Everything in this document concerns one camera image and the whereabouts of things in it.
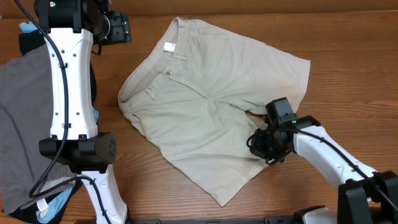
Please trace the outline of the beige cotton shorts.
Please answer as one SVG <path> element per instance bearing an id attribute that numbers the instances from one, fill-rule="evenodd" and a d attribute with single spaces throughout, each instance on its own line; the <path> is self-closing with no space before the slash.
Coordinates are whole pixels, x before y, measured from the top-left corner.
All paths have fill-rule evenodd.
<path id="1" fill-rule="evenodd" d="M 132 125 L 226 205 L 266 167 L 246 141 L 272 100 L 303 100 L 310 61 L 196 19 L 175 18 L 118 94 Z"/>

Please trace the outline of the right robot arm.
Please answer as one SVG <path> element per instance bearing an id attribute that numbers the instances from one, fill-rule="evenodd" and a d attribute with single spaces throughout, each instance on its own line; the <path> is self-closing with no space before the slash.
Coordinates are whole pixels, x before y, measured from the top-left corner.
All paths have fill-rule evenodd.
<path id="1" fill-rule="evenodd" d="M 397 174 L 378 172 L 338 143 L 312 116 L 298 117 L 287 98 L 265 106 L 266 129 L 246 141 L 250 152 L 269 165 L 297 154 L 311 163 L 338 191 L 338 208 L 314 206 L 291 217 L 266 218 L 266 223 L 397 223 Z"/>

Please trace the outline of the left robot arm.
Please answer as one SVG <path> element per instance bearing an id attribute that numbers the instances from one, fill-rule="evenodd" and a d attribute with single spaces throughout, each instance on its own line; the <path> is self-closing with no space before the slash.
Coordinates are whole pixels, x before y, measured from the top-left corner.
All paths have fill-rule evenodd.
<path id="1" fill-rule="evenodd" d="M 39 142 L 39 151 L 67 165 L 83 182 L 97 223 L 129 223 L 113 172 L 116 136 L 98 131 L 92 102 L 92 46 L 132 40 L 128 16 L 108 6 L 109 1 L 89 0 L 34 4 L 50 56 L 53 92 L 50 136 Z"/>

